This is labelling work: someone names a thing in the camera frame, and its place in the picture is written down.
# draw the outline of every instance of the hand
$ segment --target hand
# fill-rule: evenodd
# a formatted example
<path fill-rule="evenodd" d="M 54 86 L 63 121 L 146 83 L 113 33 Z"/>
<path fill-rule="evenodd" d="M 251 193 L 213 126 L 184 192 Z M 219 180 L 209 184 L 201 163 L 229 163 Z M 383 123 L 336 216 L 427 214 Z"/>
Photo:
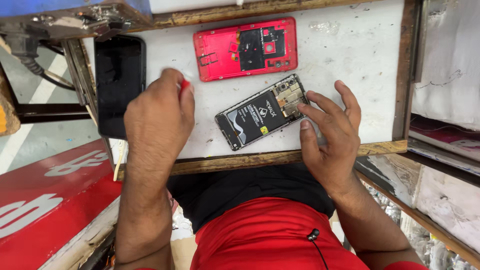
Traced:
<path fill-rule="evenodd" d="M 127 165 L 138 170 L 169 170 L 185 146 L 195 119 L 193 86 L 179 93 L 181 72 L 165 69 L 159 79 L 136 99 L 124 115 L 129 143 Z"/>
<path fill-rule="evenodd" d="M 317 145 L 317 135 L 308 120 L 300 123 L 300 143 L 303 162 L 327 190 L 344 193 L 349 190 L 350 175 L 360 146 L 358 130 L 360 106 L 350 89 L 342 82 L 335 82 L 335 89 L 342 96 L 346 106 L 343 111 L 332 100 L 313 91 L 307 98 L 323 111 L 310 105 L 299 104 L 298 109 L 315 123 L 327 139 L 327 145 Z"/>

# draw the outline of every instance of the red phone back cover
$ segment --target red phone back cover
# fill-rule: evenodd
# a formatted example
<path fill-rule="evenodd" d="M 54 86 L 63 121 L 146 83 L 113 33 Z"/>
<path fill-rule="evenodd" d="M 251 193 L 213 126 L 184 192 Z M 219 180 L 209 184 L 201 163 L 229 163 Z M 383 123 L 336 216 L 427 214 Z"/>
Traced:
<path fill-rule="evenodd" d="M 197 32 L 193 44 L 200 80 L 204 82 L 298 66 L 293 17 Z"/>

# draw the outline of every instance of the black phone screen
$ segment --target black phone screen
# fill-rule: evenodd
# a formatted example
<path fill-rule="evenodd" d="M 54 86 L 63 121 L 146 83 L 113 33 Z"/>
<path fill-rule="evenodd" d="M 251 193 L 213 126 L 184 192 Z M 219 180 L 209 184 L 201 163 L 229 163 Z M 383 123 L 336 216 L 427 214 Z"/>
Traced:
<path fill-rule="evenodd" d="M 145 45 L 136 37 L 95 42 L 98 132 L 125 139 L 123 115 L 145 85 Z"/>

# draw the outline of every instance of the sim tray slot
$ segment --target sim tray slot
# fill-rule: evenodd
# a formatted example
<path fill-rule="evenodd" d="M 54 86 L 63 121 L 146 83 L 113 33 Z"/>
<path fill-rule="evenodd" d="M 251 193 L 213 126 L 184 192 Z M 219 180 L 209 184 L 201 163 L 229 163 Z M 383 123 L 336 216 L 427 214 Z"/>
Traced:
<path fill-rule="evenodd" d="M 202 55 L 198 57 L 198 62 L 201 66 L 206 66 L 211 63 L 215 63 L 218 61 L 218 57 L 216 56 L 216 52 L 212 52 L 206 55 Z"/>

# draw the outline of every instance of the earphone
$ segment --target earphone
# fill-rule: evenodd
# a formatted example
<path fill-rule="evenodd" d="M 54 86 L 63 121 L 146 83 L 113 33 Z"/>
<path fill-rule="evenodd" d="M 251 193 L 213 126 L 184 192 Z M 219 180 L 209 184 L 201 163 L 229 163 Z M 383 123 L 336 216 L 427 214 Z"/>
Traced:
<path fill-rule="evenodd" d="M 327 266 L 327 263 L 325 262 L 324 256 L 320 252 L 320 249 L 318 248 L 317 244 L 315 244 L 315 240 L 317 239 L 317 236 L 319 234 L 320 234 L 320 231 L 318 229 L 313 229 L 312 232 L 309 235 L 307 235 L 307 239 L 308 239 L 308 241 L 312 242 L 315 245 L 315 247 L 318 250 L 318 253 L 320 253 L 320 256 L 322 257 L 322 260 L 324 261 L 325 268 L 327 268 L 327 270 L 328 270 L 328 266 Z"/>

